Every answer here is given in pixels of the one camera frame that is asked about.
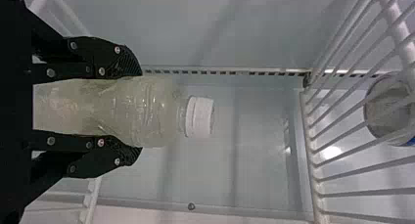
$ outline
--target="bottle label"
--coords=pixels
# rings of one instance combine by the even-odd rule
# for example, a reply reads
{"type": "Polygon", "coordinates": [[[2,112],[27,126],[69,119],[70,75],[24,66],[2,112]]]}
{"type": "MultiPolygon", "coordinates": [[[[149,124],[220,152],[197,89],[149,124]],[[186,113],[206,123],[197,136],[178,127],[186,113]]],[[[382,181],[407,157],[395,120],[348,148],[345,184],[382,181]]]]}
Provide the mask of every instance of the bottle label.
{"type": "Polygon", "coordinates": [[[415,137],[413,137],[411,140],[409,140],[405,144],[402,144],[401,146],[403,146],[403,147],[415,146],[415,137]]]}

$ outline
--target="screw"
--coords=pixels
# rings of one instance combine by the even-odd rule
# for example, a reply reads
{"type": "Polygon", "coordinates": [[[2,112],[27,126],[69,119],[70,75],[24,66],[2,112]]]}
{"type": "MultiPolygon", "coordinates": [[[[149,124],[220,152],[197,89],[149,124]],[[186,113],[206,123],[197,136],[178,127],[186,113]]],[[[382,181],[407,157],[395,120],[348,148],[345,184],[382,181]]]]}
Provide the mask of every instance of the screw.
{"type": "Polygon", "coordinates": [[[50,69],[50,68],[48,68],[47,70],[46,70],[46,74],[49,76],[49,77],[55,77],[55,75],[56,75],[56,73],[55,73],[55,71],[53,70],[53,69],[50,69]]]}
{"type": "Polygon", "coordinates": [[[92,148],[92,143],[91,142],[87,142],[86,145],[85,145],[85,147],[87,149],[91,149],[92,148]]]}
{"type": "Polygon", "coordinates": [[[100,75],[105,75],[105,69],[103,67],[100,67],[98,69],[98,72],[100,73],[100,75]]]}
{"type": "Polygon", "coordinates": [[[76,45],[76,43],[71,42],[71,43],[70,43],[70,48],[71,48],[72,50],[76,50],[76,49],[77,49],[77,45],[76,45]]]}
{"type": "Polygon", "coordinates": [[[192,202],[189,202],[189,204],[187,205],[187,209],[189,209],[189,210],[195,210],[195,208],[196,208],[196,206],[195,206],[195,204],[194,203],[192,203],[192,202]]]}
{"type": "Polygon", "coordinates": [[[102,147],[104,147],[104,145],[105,145],[104,139],[98,140],[98,147],[102,148],[102,147]]]}
{"type": "Polygon", "coordinates": [[[52,146],[55,144],[55,137],[49,137],[47,142],[46,142],[49,146],[52,146]]]}
{"type": "Polygon", "coordinates": [[[75,165],[71,165],[69,168],[69,173],[74,173],[76,171],[76,166],[75,165]]]}
{"type": "Polygon", "coordinates": [[[120,163],[119,158],[116,158],[116,159],[114,160],[114,164],[115,164],[116,166],[119,166],[119,163],[120,163]]]}
{"type": "Polygon", "coordinates": [[[121,49],[119,47],[115,46],[114,51],[116,54],[119,54],[121,52],[121,49]]]}

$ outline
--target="clear plastic bottle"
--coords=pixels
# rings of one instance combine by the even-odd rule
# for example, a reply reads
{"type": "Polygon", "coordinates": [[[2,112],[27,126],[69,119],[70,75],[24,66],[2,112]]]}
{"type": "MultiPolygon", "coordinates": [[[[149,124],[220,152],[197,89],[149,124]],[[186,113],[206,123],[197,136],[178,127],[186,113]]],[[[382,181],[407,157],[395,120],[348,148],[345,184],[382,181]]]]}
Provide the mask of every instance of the clear plastic bottle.
{"type": "Polygon", "coordinates": [[[169,78],[68,80],[35,86],[33,128],[111,134],[136,147],[162,147],[177,134],[208,137],[213,100],[183,98],[169,78]]]}

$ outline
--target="white bottle cap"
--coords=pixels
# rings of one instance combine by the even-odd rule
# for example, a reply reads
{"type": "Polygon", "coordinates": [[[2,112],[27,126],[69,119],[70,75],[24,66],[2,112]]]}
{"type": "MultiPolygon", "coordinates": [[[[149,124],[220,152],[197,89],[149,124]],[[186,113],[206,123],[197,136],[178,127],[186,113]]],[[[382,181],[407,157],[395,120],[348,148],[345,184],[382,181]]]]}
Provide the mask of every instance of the white bottle cap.
{"type": "Polygon", "coordinates": [[[207,138],[213,127],[213,99],[191,97],[186,109],[185,133],[189,138],[207,138]]]}

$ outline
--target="white plastic wall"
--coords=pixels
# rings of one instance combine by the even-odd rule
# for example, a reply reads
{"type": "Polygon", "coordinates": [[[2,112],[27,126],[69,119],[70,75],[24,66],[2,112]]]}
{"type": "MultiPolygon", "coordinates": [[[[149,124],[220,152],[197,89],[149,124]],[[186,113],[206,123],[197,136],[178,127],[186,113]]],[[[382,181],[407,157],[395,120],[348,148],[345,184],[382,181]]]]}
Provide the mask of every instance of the white plastic wall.
{"type": "Polygon", "coordinates": [[[66,0],[148,66],[309,67],[353,0],[66,0]]]}

